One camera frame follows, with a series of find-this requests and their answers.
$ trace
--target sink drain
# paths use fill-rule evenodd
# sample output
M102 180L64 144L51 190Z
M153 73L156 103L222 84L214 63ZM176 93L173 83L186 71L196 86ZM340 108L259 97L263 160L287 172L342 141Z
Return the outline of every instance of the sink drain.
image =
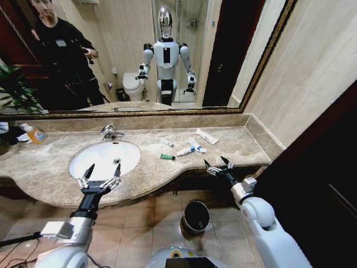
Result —
M113 164L114 164L114 165L118 165L118 164L120 164L120 162L121 162L120 158L115 158L115 159L113 160Z

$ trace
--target soap bottle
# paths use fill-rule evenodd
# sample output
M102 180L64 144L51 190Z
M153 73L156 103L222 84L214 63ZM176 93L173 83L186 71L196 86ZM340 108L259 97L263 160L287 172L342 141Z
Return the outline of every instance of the soap bottle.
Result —
M28 137L33 143L42 143L46 139L46 135L39 131L36 127L31 127L29 124L21 124L23 130L26 131Z

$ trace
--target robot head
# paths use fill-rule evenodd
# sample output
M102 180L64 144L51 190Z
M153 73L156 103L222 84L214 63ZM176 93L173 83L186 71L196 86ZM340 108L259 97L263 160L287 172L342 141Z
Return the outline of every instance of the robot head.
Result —
M161 7L158 13L158 22L161 28L161 35L163 39L168 39L171 36L172 16L167 7Z

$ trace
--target trash can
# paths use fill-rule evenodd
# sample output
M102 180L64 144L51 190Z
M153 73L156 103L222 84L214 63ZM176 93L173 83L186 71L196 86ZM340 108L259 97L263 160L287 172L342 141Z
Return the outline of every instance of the trash can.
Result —
M116 90L116 93L117 93L117 97L119 99L119 101L121 102L127 102L129 101L129 96L125 93L124 89L123 88L118 88Z
M185 208L181 222L186 233L197 236L204 232L210 222L209 210L202 201L192 200Z

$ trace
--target marble countertop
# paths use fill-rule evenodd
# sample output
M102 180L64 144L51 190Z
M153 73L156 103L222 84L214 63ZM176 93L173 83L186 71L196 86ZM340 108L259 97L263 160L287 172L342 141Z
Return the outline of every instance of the marble countertop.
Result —
M143 198L163 187L186 170L205 168L204 159L222 166L220 155L235 166L269 165L269 157L245 127L208 127L203 131L219 138L211 145L195 134L196 128L164 130L130 130L121 141L137 145L141 151L138 165L121 177L122 182L102 197L101 205L118 204ZM160 143L164 137L175 144ZM16 153L0 159L0 177L10 177L29 196L59 207L77 207L83 197L76 179L69 174L71 159L83 148L103 142L98 132L50 133L42 144L21 144ZM193 152L175 161L160 159L161 154L176 155L187 141L195 138L207 149L205 154Z

